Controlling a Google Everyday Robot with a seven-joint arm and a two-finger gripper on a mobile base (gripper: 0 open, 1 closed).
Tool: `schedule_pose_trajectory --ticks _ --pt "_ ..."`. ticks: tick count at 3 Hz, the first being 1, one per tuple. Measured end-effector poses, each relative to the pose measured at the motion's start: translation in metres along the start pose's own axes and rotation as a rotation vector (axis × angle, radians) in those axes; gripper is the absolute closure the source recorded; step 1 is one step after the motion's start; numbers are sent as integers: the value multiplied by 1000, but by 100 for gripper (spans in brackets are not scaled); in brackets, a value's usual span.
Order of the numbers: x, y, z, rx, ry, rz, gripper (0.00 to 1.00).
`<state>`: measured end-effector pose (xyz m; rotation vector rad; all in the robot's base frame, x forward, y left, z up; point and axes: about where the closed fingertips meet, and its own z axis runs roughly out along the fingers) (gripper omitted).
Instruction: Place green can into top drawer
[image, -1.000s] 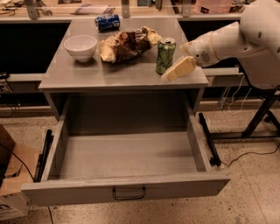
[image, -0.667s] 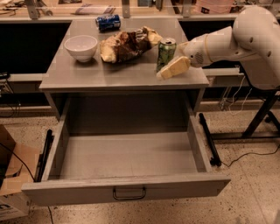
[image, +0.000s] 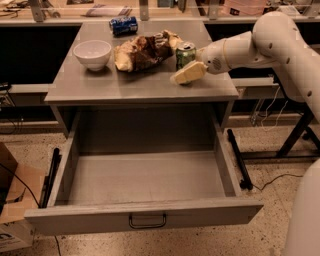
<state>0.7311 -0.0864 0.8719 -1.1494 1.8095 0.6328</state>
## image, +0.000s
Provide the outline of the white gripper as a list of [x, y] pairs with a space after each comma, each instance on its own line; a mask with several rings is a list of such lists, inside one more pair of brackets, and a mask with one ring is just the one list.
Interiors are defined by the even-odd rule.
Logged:
[[225, 43], [226, 40], [221, 39], [197, 49], [195, 60], [174, 73], [170, 81], [173, 84], [182, 85], [201, 79], [207, 71], [211, 74], [228, 72], [230, 67], [226, 59]]

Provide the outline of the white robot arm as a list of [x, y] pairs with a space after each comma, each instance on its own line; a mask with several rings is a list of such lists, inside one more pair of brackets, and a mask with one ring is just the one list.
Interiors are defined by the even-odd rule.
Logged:
[[[307, 103], [314, 117], [320, 119], [320, 56], [283, 12], [269, 12], [257, 19], [251, 32], [198, 50], [196, 59], [178, 70], [171, 81], [184, 84], [207, 73], [240, 67], [272, 68], [286, 90]], [[320, 256], [320, 159], [300, 181], [283, 256]]]

